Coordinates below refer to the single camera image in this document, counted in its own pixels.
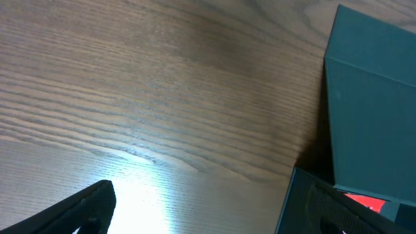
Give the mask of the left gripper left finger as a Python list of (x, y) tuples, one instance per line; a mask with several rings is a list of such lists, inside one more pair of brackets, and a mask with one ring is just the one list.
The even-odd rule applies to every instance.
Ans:
[(115, 207), (112, 182), (101, 180), (1, 234), (107, 234)]

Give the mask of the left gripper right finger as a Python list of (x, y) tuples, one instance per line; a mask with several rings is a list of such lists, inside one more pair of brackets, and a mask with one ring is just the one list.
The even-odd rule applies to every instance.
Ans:
[(312, 185), (307, 193), (305, 215), (306, 233), (411, 233), (340, 192), (318, 184)]

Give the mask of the red candy bag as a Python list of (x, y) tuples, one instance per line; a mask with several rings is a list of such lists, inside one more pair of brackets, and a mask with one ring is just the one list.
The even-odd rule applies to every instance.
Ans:
[(380, 200), (378, 198), (373, 198), (369, 196), (363, 196), (363, 195), (351, 194), (351, 193), (345, 193), (344, 195), (362, 204), (363, 206), (369, 208), (370, 210), (376, 213), (380, 213), (380, 211), (382, 210), (382, 207), (385, 204), (385, 200)]

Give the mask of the dark green box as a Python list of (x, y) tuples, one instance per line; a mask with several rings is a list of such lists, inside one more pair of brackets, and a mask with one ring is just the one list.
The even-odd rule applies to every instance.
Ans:
[(292, 171), (277, 233), (306, 233), (312, 185), (385, 200), (379, 215), (415, 232), (415, 35), (337, 7), (326, 52), (331, 157)]

